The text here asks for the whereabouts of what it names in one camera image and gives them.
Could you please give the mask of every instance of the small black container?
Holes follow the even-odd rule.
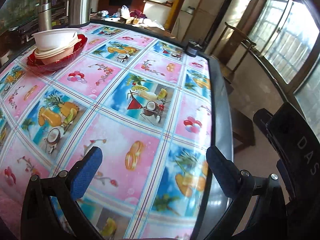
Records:
[[[189,40],[188,45],[184,52],[190,57],[196,57],[198,54],[198,51],[201,49],[202,47],[198,43],[196,43],[193,40]]]

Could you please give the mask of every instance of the red bowl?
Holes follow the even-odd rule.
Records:
[[[66,56],[60,60],[57,60],[56,62],[52,62],[50,64],[45,65],[40,59],[37,59],[35,57],[35,52],[33,51],[33,53],[28,57],[27,65],[40,73],[44,73],[46,71],[57,71],[68,66],[80,55],[88,41],[88,38],[86,38],[86,36],[84,36],[83,34],[78,34],[78,39],[81,39],[81,41],[79,41],[74,46],[73,52],[69,56]]]

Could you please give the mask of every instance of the pink cloth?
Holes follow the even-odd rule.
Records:
[[[12,200],[0,187],[0,217],[10,231],[20,239],[22,206]]]

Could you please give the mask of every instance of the bolt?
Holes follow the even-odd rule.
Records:
[[[272,179],[274,179],[274,180],[277,180],[277,179],[278,179],[278,175],[277,175],[277,174],[272,173],[272,174],[271,174],[271,178],[272,178]]]
[[[244,176],[244,177],[249,177],[250,173],[249,173],[249,171],[242,170],[241,171],[241,175]]]
[[[31,180],[32,181],[35,181],[35,180],[37,180],[38,179],[38,175],[33,175],[32,177],[31,177]]]
[[[61,177],[61,178],[64,178],[65,176],[67,176],[68,175],[68,172],[67,171],[60,171],[59,172],[59,177]]]

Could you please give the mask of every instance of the yellow pole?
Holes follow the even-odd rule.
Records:
[[[169,12],[168,18],[164,24],[165,29],[172,31],[173,26],[174,26],[174,24],[178,18],[178,15],[180,13],[183,2],[184,2],[184,0],[175,0],[174,1],[173,5],[171,7],[171,10]]]

